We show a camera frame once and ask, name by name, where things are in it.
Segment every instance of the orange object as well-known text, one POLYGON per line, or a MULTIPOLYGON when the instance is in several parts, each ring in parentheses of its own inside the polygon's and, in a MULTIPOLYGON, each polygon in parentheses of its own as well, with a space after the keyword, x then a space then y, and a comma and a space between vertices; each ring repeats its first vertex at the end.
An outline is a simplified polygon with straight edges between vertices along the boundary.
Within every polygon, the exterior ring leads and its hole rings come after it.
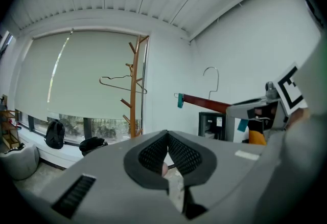
POLYGON ((258 131, 249 130, 249 144, 267 145, 265 137, 258 131))

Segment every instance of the white label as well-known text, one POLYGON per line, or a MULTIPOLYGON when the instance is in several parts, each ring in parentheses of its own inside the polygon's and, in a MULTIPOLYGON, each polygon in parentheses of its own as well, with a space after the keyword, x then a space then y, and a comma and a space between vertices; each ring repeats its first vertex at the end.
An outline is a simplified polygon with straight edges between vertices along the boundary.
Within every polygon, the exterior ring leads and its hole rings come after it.
POLYGON ((217 127, 223 126, 223 118, 217 118, 217 127))
POLYGON ((294 74, 297 72, 297 65, 293 63, 277 80, 274 86, 277 89, 286 112, 291 115, 305 103, 304 98, 293 80, 294 74))
POLYGON ((252 160, 252 161, 257 161, 259 159, 259 157, 260 157, 257 154, 244 152, 244 151, 241 151, 241 150, 236 151, 235 156, 240 156, 241 158, 252 160))

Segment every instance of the black backpack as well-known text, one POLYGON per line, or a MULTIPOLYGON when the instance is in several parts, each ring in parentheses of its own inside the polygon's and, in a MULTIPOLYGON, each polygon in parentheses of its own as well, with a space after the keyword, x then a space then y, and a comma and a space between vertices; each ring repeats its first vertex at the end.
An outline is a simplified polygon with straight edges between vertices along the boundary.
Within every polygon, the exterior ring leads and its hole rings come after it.
POLYGON ((54 120, 48 126, 44 140, 49 147, 61 149, 63 146, 64 136, 65 127, 59 120, 54 120))
POLYGON ((81 142, 80 151, 82 152, 83 156, 86 156, 91 151, 107 145, 108 143, 104 141, 103 138, 92 137, 81 142))

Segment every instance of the vent grille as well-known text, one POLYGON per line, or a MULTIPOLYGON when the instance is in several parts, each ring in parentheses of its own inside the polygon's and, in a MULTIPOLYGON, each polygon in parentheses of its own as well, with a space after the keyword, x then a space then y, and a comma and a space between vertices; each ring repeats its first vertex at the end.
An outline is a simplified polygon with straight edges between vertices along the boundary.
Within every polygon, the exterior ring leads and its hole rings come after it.
POLYGON ((94 177, 81 176, 52 208, 61 215, 71 218, 95 181, 94 177))

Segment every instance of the wire hanger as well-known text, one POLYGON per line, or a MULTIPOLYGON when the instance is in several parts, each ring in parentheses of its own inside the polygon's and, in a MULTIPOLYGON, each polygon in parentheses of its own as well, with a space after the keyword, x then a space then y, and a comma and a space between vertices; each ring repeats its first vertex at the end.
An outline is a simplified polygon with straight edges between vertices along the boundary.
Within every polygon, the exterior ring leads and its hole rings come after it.
POLYGON ((218 72, 218 69, 216 69, 214 66, 210 66, 210 67, 207 67, 205 69, 205 71, 203 72, 203 75, 205 74, 205 72, 208 70, 208 69, 215 69, 217 71, 217 75, 218 75, 218 79, 217 79, 217 89, 215 91, 209 91, 209 98, 210 99, 210 94, 211 92, 217 92, 218 91, 218 84, 219 84, 219 72, 218 72))
MULTIPOLYGON (((106 83, 103 83, 102 81, 101 81, 101 79, 103 79, 103 78, 106 78, 106 79, 122 79, 122 78, 126 78, 126 77, 131 77, 131 75, 126 75, 126 76, 123 76, 123 77, 113 77, 113 78, 110 78, 110 77, 100 77, 99 78, 99 82, 100 82, 100 84, 102 84, 102 85, 105 85, 105 86, 109 86, 109 87, 116 87, 116 88, 120 88, 120 89, 124 89, 124 90, 126 90, 126 91, 131 91, 130 89, 128 89, 128 88, 123 88, 123 87, 117 87, 117 86, 113 86, 113 85, 109 85, 109 84, 106 84, 106 83)), ((140 81, 140 80, 142 80, 142 79, 138 79, 137 81, 136 81, 136 84, 137 85, 139 85, 142 89, 144 89, 144 93, 143 94, 146 94, 146 93, 148 93, 148 91, 145 89, 145 88, 143 88, 139 83, 138 83, 138 81, 140 81)))

